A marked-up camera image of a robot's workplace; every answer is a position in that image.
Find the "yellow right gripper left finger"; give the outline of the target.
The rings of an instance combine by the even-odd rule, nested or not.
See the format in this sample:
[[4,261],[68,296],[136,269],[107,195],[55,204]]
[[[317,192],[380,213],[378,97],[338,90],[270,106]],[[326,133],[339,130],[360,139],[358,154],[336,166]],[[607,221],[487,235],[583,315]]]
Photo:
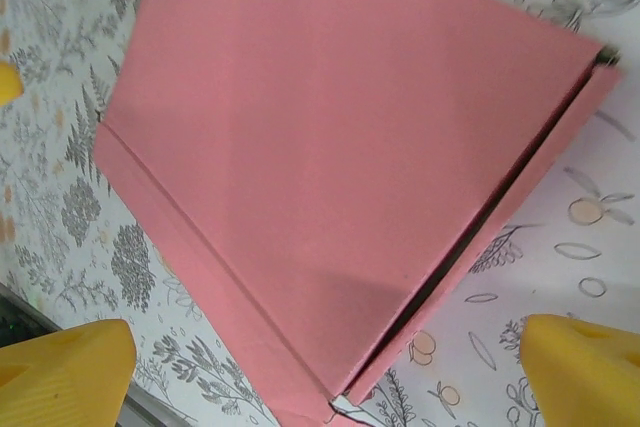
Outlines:
[[3,426],[114,426],[136,365],[122,319],[1,348]]

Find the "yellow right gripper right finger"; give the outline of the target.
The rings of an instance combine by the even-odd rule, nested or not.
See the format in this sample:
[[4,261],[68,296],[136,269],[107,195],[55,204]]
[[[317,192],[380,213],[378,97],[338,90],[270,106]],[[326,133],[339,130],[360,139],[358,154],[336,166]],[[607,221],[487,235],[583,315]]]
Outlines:
[[528,318],[520,359],[547,426],[637,426],[639,335],[550,314]]

